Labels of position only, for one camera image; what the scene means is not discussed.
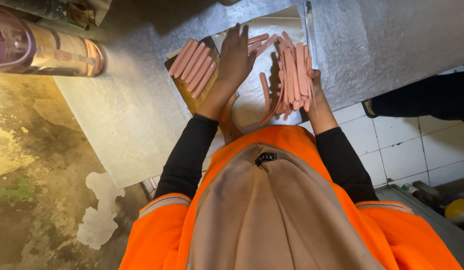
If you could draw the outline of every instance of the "metal countertop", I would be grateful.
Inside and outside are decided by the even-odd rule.
[[[303,1],[114,0],[100,27],[42,25],[96,40],[107,66],[97,78],[54,77],[118,188],[161,173],[189,119],[163,62],[202,39]],[[313,0],[319,69],[332,110],[464,63],[464,0]]]

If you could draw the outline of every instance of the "yellow lid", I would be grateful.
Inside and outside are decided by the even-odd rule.
[[[458,199],[458,200],[451,202],[445,208],[445,217],[448,219],[456,218],[460,216],[463,212],[464,212],[464,199]]]

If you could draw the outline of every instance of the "person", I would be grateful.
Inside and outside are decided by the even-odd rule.
[[[140,211],[120,269],[461,269],[409,207],[379,201],[308,70],[315,137],[273,125],[202,162],[227,101],[252,70],[248,27],[223,41],[219,75]]]
[[[362,102],[369,118],[418,117],[464,122],[464,72],[438,75]]]

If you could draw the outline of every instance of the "orange jacket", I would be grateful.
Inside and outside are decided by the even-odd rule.
[[[354,204],[347,193],[332,182],[313,135],[300,126],[289,125],[269,126],[217,151],[193,200],[171,193],[144,207],[133,225],[120,269],[184,270],[200,195],[231,157],[257,142],[289,151],[321,174],[332,186],[370,253],[385,269],[462,269],[429,224],[405,205],[389,201]]]

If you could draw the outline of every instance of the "black sleeve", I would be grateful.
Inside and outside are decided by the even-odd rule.
[[[317,135],[316,140],[332,181],[342,187],[354,203],[379,200],[369,174],[340,127]]]
[[[169,193],[181,193],[193,199],[217,126],[217,121],[198,114],[189,120],[165,163],[153,199]]]

